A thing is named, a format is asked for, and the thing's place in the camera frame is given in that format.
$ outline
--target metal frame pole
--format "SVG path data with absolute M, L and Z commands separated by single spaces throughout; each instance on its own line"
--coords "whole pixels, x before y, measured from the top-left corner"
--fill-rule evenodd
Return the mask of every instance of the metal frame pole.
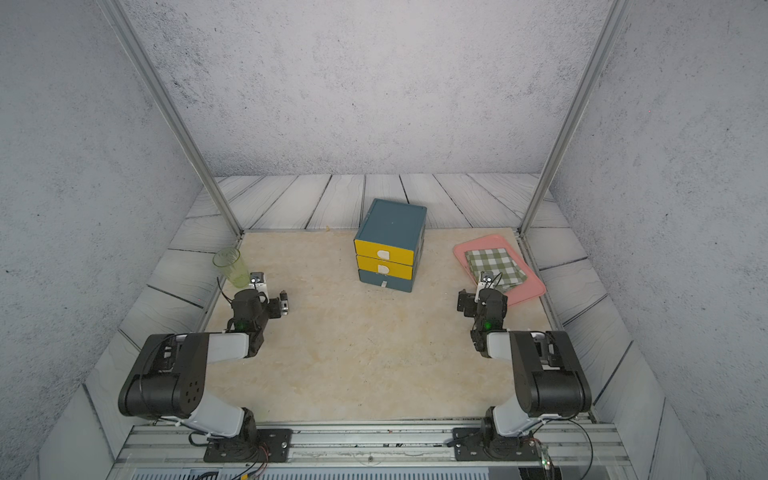
M 187 126 L 184 125 L 184 121 L 181 120 L 179 112 L 176 110 L 170 99 L 170 95 L 160 80 L 160 75 L 157 74 L 154 66 L 149 61 L 147 52 L 144 51 L 144 48 L 141 46 L 141 43 L 136 36 L 136 32 L 134 32 L 131 22 L 125 15 L 125 11 L 120 5 L 119 0 L 97 0 L 97 2 L 101 7 L 101 11 L 104 13 L 104 16 L 109 21 L 109 24 L 114 29 L 114 33 L 118 36 L 121 45 L 123 45 L 125 53 L 131 59 L 131 62 L 133 62 L 134 67 L 136 67 L 141 78 L 144 79 L 144 83 L 149 88 L 152 98 L 154 98 L 155 103 L 157 103 L 157 106 L 160 108 L 160 112 L 163 114 L 168 126 L 174 132 L 181 148 L 184 149 L 187 159 L 197 172 L 205 189 L 208 190 L 210 197 L 213 199 L 216 207 L 219 209 L 232 231 L 235 235 L 240 237 L 243 234 L 243 228 L 240 226 L 240 222 L 237 221 L 237 218 L 230 209 L 230 205 L 227 203 L 227 199 L 224 198 L 224 195 L 221 193 L 221 189 L 208 169 L 208 166 L 203 159 L 203 155 L 192 140 L 192 136 L 187 130 Z
M 541 170 L 541 176 L 538 178 L 538 185 L 536 185 L 534 190 L 531 203 L 528 205 L 528 209 L 523 216 L 519 229 L 520 237 L 522 238 L 525 238 L 528 229 L 531 228 L 536 212 L 544 200 L 544 196 L 554 179 L 555 173 L 558 171 L 560 162 L 565 155 L 565 150 L 568 148 L 568 143 L 571 141 L 571 137 L 574 131 L 576 131 L 584 109 L 587 107 L 589 96 L 598 82 L 600 73 L 603 71 L 608 55 L 611 53 L 616 37 L 627 17 L 631 3 L 632 0 L 614 0 L 611 10 L 608 12 L 608 17 L 603 24 L 603 30 L 598 37 L 598 43 L 594 46 L 592 56 L 589 58 L 584 74 L 581 76 L 581 82 L 571 102 L 571 108 L 565 116 L 563 126 L 560 128 L 560 133 L 558 133 L 558 138 L 554 143 L 554 147 L 552 147 L 552 152 L 550 152 L 547 163 Z

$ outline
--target white wooden floor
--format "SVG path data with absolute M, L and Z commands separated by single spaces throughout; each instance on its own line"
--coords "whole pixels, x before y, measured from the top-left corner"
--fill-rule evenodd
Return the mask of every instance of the white wooden floor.
M 314 230 L 357 228 L 374 198 L 427 206 L 429 228 L 517 227 L 538 180 L 532 174 L 403 174 L 217 181 L 243 228 Z M 616 424 L 632 460 L 633 467 L 615 478 L 673 478 L 668 472 L 679 472 L 674 478 L 705 478 L 693 444 L 550 194 L 533 226 L 528 242 L 584 367 L 594 410 L 601 421 Z M 152 333 L 198 328 L 217 294 L 211 257 L 235 240 L 210 195 L 200 192 L 25 478 L 106 477 L 136 423 L 119 414 L 117 396 L 140 346 Z M 81 441 L 71 441 L 73 430 Z M 92 445 L 99 439 L 104 441 Z

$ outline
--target vent grille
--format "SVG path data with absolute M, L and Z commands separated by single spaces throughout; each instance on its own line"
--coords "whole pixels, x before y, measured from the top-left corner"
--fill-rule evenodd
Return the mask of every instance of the vent grille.
M 206 480 L 230 480 L 236 468 L 137 468 L 131 480 L 194 480 L 205 472 L 219 472 Z M 487 468 L 276 468 L 260 480 L 488 480 Z

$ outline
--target checkered cloth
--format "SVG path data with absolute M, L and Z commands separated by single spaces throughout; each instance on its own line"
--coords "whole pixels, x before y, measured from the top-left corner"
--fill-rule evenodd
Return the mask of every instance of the checkered cloth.
M 475 276 L 475 282 L 480 277 L 480 272 L 493 272 L 496 276 L 500 272 L 502 278 L 495 284 L 495 288 L 505 292 L 514 286 L 520 285 L 528 278 L 520 270 L 518 264 L 509 256 L 507 250 L 503 248 L 492 248 L 490 250 L 470 250 L 464 253 L 469 263 L 469 269 Z

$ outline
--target concrete wall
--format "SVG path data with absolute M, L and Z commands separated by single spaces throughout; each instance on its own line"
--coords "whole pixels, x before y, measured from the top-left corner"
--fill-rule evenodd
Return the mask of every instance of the concrete wall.
M 553 192 L 713 478 L 768 459 L 768 2 L 637 0 Z
M 200 182 L 96 2 L 3 2 L 0 65 L 0 476 L 15 478 Z
M 124 0 L 216 175 L 538 172 L 610 0 Z

